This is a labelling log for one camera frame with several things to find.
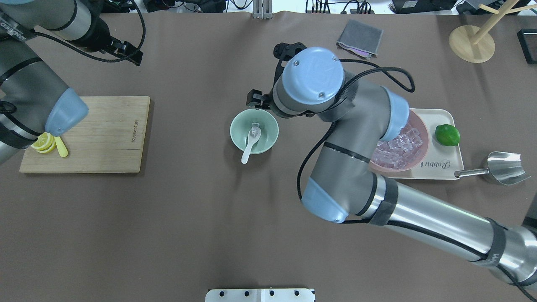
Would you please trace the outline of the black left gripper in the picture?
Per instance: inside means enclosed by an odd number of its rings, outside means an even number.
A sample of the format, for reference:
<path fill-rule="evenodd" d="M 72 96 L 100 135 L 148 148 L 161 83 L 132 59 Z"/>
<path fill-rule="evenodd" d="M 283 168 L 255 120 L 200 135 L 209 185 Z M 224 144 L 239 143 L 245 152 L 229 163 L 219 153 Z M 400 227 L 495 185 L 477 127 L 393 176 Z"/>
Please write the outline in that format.
<path fill-rule="evenodd" d="M 88 53 L 109 53 L 136 66 L 140 66 L 142 61 L 142 46 L 143 38 L 141 38 L 139 45 L 135 47 L 130 42 L 111 36 L 108 25 L 102 19 L 95 21 L 84 40 L 84 51 Z"/>

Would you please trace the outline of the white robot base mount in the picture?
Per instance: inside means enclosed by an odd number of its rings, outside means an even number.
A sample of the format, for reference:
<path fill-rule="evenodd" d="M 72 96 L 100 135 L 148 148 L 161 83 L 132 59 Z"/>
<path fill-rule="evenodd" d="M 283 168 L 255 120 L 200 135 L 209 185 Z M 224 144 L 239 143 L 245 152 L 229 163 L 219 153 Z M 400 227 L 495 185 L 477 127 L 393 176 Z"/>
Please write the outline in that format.
<path fill-rule="evenodd" d="M 258 288 L 213 289 L 207 292 L 206 302 L 316 302 L 314 289 Z"/>

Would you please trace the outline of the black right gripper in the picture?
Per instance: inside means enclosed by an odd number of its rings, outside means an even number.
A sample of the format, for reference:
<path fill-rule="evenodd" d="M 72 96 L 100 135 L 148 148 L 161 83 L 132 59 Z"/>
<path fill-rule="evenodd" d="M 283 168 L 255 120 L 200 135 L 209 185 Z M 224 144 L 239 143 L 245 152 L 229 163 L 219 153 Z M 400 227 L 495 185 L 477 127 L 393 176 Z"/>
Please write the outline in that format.
<path fill-rule="evenodd" d="M 250 90 L 247 94 L 246 106 L 276 113 L 272 92 L 272 90 L 268 93 L 263 93 L 262 91 L 256 89 Z"/>

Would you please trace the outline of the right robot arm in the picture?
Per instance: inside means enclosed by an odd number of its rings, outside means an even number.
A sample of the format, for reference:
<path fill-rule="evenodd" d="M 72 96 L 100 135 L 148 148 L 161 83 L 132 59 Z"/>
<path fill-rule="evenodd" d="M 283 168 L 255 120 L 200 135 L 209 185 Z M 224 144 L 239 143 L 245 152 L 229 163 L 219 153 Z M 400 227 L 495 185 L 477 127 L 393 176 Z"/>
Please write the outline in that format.
<path fill-rule="evenodd" d="M 536 290 L 536 202 L 521 226 L 503 226 L 389 178 L 373 161 L 380 141 L 395 139 L 410 117 L 408 102 L 365 79 L 383 73 L 407 92 L 408 71 L 361 60 L 369 69 L 353 75 L 345 59 L 322 47 L 280 43 L 274 87 L 251 90 L 247 105 L 282 118 L 318 116 L 330 128 L 312 148 L 321 149 L 302 205 L 336 224 L 388 227 L 491 271 L 524 294 Z"/>

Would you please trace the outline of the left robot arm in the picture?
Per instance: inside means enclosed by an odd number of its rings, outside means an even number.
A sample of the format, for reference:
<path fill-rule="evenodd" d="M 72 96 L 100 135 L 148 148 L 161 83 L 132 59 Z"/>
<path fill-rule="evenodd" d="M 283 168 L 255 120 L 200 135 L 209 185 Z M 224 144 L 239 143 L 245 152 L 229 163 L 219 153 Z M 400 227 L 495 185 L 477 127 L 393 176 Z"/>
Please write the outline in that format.
<path fill-rule="evenodd" d="M 100 17 L 103 0 L 2 0 L 1 2 L 1 162 L 48 132 L 61 136 L 84 119 L 88 106 L 27 44 L 39 26 L 49 39 L 85 57 L 109 53 L 113 62 L 140 65 L 141 47 L 111 36 Z"/>

